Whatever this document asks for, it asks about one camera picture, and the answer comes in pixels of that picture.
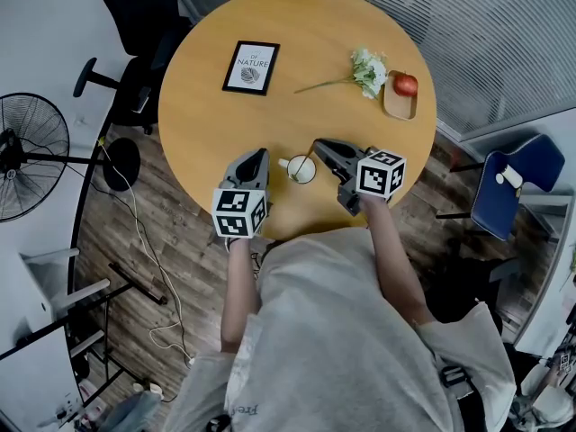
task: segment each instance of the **white mug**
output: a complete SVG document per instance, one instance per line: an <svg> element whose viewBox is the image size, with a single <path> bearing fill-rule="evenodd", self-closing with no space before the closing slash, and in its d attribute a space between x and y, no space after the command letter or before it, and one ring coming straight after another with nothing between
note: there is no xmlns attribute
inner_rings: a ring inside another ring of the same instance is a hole
<svg viewBox="0 0 576 432"><path fill-rule="evenodd" d="M297 155L296 157L292 157L290 161L280 158L278 160L278 165L282 168L286 168L288 177L298 184L307 184L314 179L314 176L316 175L316 165L314 164L314 161L305 155Z"/></svg>

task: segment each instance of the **small wooden plate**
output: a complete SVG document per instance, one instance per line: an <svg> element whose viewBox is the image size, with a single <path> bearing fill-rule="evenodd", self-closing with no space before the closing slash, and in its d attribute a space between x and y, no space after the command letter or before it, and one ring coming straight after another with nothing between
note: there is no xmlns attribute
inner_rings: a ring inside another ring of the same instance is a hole
<svg viewBox="0 0 576 432"><path fill-rule="evenodd" d="M388 72L388 79L384 86L384 111L400 120L411 120L416 116L416 105L418 103L418 93L415 96L400 96L394 91L394 78L401 74L398 70Z"/></svg>

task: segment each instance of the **hand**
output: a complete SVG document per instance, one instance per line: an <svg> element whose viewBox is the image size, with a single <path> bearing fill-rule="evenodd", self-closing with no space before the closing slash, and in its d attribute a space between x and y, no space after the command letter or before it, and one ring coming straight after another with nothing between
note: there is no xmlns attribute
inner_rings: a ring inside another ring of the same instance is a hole
<svg viewBox="0 0 576 432"><path fill-rule="evenodd" d="M373 208L388 207L388 203L383 197L377 197L376 195L370 195L368 193L359 193L358 196L360 197L360 208L363 212L367 212Z"/></svg>

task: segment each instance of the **black round base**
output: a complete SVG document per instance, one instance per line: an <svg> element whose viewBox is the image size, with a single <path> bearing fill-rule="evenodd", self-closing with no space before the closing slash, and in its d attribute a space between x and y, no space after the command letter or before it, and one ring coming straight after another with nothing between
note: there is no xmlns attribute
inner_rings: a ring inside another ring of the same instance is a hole
<svg viewBox="0 0 576 432"><path fill-rule="evenodd" d="M119 138L108 146L107 152L112 164L103 166L104 180L113 191L127 191L126 181L114 171L113 166L126 178L128 184L132 187L140 172L138 146L133 140Z"/></svg>

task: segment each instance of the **white shirt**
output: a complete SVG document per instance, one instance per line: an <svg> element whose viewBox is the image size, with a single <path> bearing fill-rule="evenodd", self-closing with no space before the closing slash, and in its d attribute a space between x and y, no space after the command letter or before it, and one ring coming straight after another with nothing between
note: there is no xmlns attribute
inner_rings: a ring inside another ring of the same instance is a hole
<svg viewBox="0 0 576 432"><path fill-rule="evenodd" d="M461 431L444 362L466 368L488 431L502 428L516 385L486 305L412 328L382 296L366 229L283 244L259 282L238 354L196 357L166 431L203 430L224 410L235 432Z"/></svg>

